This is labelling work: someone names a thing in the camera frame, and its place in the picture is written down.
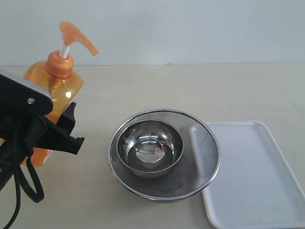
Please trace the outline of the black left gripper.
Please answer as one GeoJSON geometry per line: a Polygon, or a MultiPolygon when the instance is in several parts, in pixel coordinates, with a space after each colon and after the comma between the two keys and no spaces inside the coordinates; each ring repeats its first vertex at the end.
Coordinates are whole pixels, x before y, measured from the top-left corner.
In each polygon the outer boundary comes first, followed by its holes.
{"type": "Polygon", "coordinates": [[[76,124],[75,107],[75,102],[70,103],[60,115],[57,124],[44,116],[31,116],[27,120],[1,118],[0,137],[5,143],[0,146],[0,151],[7,153],[16,137],[17,142],[26,149],[37,147],[77,155],[85,138],[71,136],[76,124]]]}

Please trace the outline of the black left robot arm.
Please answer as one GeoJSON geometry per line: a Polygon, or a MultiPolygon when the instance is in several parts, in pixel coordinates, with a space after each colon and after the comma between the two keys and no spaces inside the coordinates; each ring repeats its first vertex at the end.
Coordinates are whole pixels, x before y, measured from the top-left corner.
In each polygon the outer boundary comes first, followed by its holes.
{"type": "Polygon", "coordinates": [[[78,154],[85,138],[71,136],[76,123],[75,107],[76,103],[72,102],[57,124],[45,116],[4,108],[0,115],[0,137],[5,139],[0,146],[0,188],[13,176],[13,159],[19,167],[34,148],[78,154]]]}

